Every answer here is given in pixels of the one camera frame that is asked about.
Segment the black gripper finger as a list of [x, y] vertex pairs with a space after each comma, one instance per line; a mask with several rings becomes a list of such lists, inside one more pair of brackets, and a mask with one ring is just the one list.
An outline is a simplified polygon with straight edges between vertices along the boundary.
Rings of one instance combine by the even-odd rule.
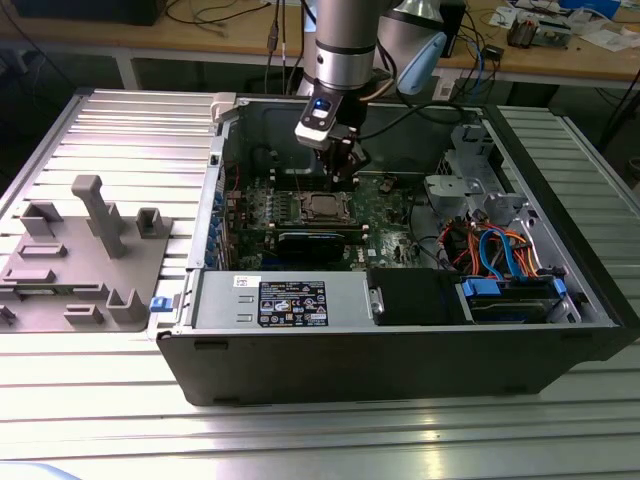
[[349, 176], [354, 177], [358, 172], [371, 162], [371, 156], [362, 147], [361, 143], [355, 141], [349, 154]]
[[349, 165], [352, 140], [349, 137], [333, 138], [326, 152], [326, 170], [329, 177], [329, 190], [340, 190], [346, 181], [343, 170]]

